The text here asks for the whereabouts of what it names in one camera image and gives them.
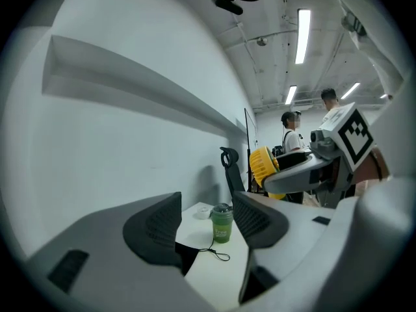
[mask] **white table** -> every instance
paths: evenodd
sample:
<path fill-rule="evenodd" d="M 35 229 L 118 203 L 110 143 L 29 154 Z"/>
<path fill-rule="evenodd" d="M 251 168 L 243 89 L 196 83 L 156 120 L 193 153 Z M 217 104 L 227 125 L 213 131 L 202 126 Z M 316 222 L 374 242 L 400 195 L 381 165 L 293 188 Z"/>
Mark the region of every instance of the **white table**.
<path fill-rule="evenodd" d="M 213 223 L 200 220 L 196 211 L 200 207 L 213 208 L 199 202 L 182 212 L 182 223 L 176 241 L 185 246 L 208 248 L 213 241 Z M 237 225 L 233 222 L 229 242 L 214 242 L 212 249 L 227 253 L 229 261 L 219 260 L 214 253 L 199 252 L 185 276 L 190 286 L 219 312 L 239 306 L 239 293 L 247 265 L 248 247 Z"/>

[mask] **green cup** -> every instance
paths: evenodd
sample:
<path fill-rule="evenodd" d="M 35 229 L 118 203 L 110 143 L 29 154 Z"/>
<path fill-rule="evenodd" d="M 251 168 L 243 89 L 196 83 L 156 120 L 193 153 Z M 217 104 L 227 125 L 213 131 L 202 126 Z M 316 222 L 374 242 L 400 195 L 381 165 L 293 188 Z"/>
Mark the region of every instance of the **green cup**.
<path fill-rule="evenodd" d="M 219 203 L 211 212 L 211 220 L 213 221 L 214 240 L 220 243 L 229 241 L 233 227 L 232 208 L 226 203 Z"/>

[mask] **yellow ribbed object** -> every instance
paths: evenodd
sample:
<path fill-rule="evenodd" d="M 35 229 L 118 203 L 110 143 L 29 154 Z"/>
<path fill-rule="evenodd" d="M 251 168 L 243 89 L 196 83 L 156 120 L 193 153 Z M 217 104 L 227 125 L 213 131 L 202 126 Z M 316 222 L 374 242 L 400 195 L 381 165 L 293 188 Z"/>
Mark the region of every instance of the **yellow ribbed object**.
<path fill-rule="evenodd" d="M 263 188 L 261 183 L 265 177 L 279 172 L 279 163 L 274 158 L 272 152 L 267 147 L 259 148 L 250 155 L 250 167 L 254 174 L 254 179 Z M 268 194 L 269 198 L 281 200 L 286 194 Z"/>

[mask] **fluorescent light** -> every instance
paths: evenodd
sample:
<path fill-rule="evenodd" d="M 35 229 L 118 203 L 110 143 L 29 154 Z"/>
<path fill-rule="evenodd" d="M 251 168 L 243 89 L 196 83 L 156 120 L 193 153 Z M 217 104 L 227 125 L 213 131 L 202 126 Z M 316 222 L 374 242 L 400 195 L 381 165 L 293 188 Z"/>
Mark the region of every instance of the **fluorescent light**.
<path fill-rule="evenodd" d="M 353 85 L 351 87 L 351 89 L 349 91 L 347 91 L 345 93 L 345 95 L 343 97 L 341 97 L 341 99 L 345 99 L 349 94 L 351 94 L 360 84 L 357 82 L 355 85 Z"/>
<path fill-rule="evenodd" d="M 294 93 L 296 92 L 297 86 L 291 86 L 289 89 L 289 95 L 287 95 L 286 105 L 289 105 L 293 99 Z"/>
<path fill-rule="evenodd" d="M 311 25 L 311 11 L 300 9 L 298 11 L 298 51 L 296 52 L 295 64 L 303 64 L 305 60 L 307 39 Z"/>

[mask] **ceiling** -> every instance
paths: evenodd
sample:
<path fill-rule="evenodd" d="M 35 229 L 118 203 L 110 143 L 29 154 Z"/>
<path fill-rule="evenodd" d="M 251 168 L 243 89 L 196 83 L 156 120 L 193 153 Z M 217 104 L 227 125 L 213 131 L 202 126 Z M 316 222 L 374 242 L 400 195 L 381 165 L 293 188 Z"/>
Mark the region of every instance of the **ceiling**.
<path fill-rule="evenodd" d="M 214 6 L 211 0 L 183 0 L 208 26 L 224 48 L 256 114 L 285 104 L 289 87 L 298 86 L 294 106 L 322 105 L 320 91 L 331 87 L 341 97 L 355 82 L 361 85 L 344 103 L 380 107 L 384 100 L 378 76 L 368 58 L 341 27 L 337 0 L 237 1 L 241 16 Z M 311 10 L 311 31 L 305 62 L 294 64 L 297 10 Z M 257 45 L 267 37 L 266 46 Z"/>

